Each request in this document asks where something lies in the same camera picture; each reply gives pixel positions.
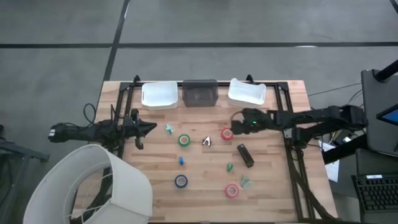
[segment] gray plastic container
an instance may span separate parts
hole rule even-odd
[[[218,99],[216,80],[184,80],[182,99],[186,107],[214,106]]]

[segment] wooden tabletop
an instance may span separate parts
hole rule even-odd
[[[307,92],[303,81],[287,81],[295,112],[309,110]],[[110,106],[116,106],[120,82],[104,82],[99,98],[96,120],[110,118]],[[214,107],[187,108],[179,93],[178,108],[149,111],[141,105],[141,88],[135,88],[132,108],[139,110],[144,121],[156,122],[157,127],[145,139],[144,150],[138,150],[134,138],[127,140],[123,159],[140,169],[152,184],[154,194],[152,222],[273,222],[295,221],[297,216],[287,168],[284,141],[281,132],[261,131],[235,136],[232,141],[221,138],[220,132],[230,127],[231,115],[242,108],[227,102],[228,88],[219,87],[219,97]],[[126,98],[121,111],[124,111]],[[262,110],[277,110],[275,91],[267,88]],[[165,130],[170,124],[174,133]],[[177,139],[181,134],[191,138],[188,147],[181,147]],[[211,147],[202,146],[206,136]],[[247,168],[236,146],[244,144],[255,165]],[[178,157],[184,165],[180,166]],[[305,149],[305,165],[310,188],[320,203],[336,217],[325,165],[319,148]],[[234,165],[228,173],[228,163]],[[188,185],[178,189],[174,178],[184,174]],[[241,177],[246,174],[254,181],[242,189]],[[239,186],[239,195],[228,198],[224,188],[228,184]]]

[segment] red tape roll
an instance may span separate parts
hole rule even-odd
[[[234,134],[232,133],[232,131],[229,128],[224,128],[221,131],[221,137],[224,140],[231,140],[232,138],[234,138]]]
[[[235,184],[229,184],[225,188],[225,195],[229,198],[235,198],[236,196],[238,196],[238,193],[239,189],[238,186],[236,186]]]

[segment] white paper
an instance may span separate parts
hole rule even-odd
[[[323,148],[323,150],[325,152],[329,151],[330,149],[333,149],[334,146],[332,146],[331,144],[327,144],[327,143],[323,143],[323,147],[322,147],[322,142],[319,141],[319,146],[321,148]],[[326,167],[326,173],[328,174],[328,178],[331,181],[337,182],[338,180],[338,168],[340,165],[340,160],[337,160],[335,162],[332,162],[330,164],[325,165]]]

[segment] white bowl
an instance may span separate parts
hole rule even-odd
[[[178,105],[177,82],[169,81],[143,84],[141,103],[148,110],[176,108]]]
[[[228,90],[228,103],[234,106],[258,108],[266,100],[267,87],[264,84],[253,85],[231,80]]]

